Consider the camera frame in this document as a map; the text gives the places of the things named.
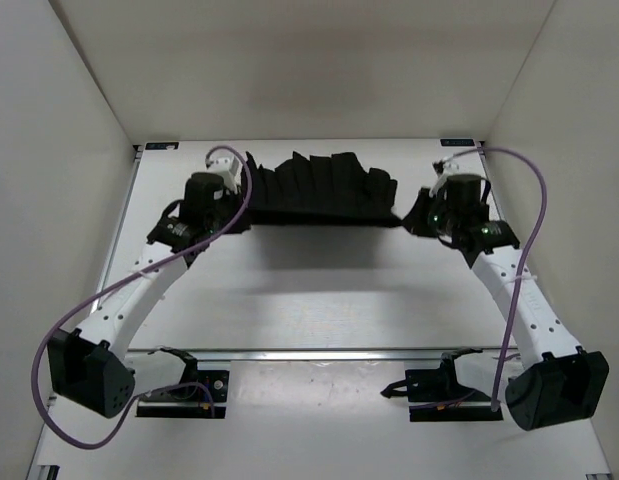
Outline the black pleated skirt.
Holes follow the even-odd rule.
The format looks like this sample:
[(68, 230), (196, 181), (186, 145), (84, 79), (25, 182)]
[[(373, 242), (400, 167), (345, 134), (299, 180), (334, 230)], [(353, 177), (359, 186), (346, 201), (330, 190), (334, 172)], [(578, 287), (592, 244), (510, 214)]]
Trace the black pleated skirt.
[(353, 152), (292, 156), (273, 169), (246, 153), (252, 178), (247, 211), (238, 223), (253, 226), (396, 228), (398, 182), (382, 169), (364, 169)]

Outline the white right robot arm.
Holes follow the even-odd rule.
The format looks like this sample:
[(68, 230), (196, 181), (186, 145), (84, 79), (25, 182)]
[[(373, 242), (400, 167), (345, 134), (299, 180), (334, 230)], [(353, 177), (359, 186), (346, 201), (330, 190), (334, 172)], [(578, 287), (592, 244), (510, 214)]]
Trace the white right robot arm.
[(559, 320), (528, 271), (515, 233), (491, 218), (490, 190), (479, 175), (443, 173), (433, 187), (419, 191), (403, 220), (410, 234), (436, 238), (462, 254), (518, 350), (515, 359), (479, 349), (444, 354), (438, 391), (454, 401), (471, 390), (493, 396), (525, 431), (589, 419), (608, 362), (601, 352), (586, 351)]

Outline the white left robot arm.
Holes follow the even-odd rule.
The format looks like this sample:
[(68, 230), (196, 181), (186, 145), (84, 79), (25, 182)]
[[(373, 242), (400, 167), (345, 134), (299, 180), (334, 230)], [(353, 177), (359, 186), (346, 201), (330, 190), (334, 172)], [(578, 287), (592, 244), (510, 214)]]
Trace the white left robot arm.
[(127, 351), (164, 294), (243, 215), (251, 187), (247, 171), (196, 172), (182, 199), (171, 202), (147, 236), (130, 282), (106, 294), (99, 309), (47, 344), (53, 391), (105, 418), (139, 394), (166, 388), (177, 398), (197, 389), (193, 357), (173, 347), (129, 358)]

